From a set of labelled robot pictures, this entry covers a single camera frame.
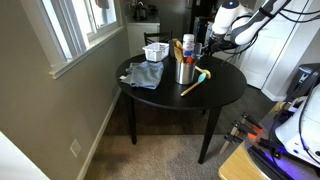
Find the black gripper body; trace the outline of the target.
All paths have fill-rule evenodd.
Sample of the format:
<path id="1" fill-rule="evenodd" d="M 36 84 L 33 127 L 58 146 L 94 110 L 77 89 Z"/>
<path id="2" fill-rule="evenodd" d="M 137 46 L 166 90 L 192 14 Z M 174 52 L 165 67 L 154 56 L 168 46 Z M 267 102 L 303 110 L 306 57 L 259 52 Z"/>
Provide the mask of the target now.
<path id="1" fill-rule="evenodd" d="M 222 36 L 211 35 L 208 39 L 208 44 L 203 48 L 203 54 L 211 56 L 216 52 L 233 48 L 234 44 L 231 41 L 225 40 Z"/>

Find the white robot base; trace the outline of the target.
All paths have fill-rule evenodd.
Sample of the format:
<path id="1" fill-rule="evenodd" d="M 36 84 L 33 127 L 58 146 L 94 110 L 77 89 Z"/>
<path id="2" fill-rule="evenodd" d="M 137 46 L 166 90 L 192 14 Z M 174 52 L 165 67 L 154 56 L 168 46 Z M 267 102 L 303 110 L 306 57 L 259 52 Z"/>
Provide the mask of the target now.
<path id="1" fill-rule="evenodd" d="M 247 142 L 246 148 L 267 180 L 319 180 L 320 85 L 290 118 Z"/>

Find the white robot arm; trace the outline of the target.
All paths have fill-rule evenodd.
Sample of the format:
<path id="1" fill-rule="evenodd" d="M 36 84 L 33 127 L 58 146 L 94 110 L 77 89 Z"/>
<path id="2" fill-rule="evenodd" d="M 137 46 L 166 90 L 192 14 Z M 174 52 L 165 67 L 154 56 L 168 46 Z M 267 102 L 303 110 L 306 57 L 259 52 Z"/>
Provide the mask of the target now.
<path id="1" fill-rule="evenodd" d="M 238 0 L 225 0 L 215 15 L 205 55 L 249 44 L 291 0 L 266 0 L 257 11 Z"/>

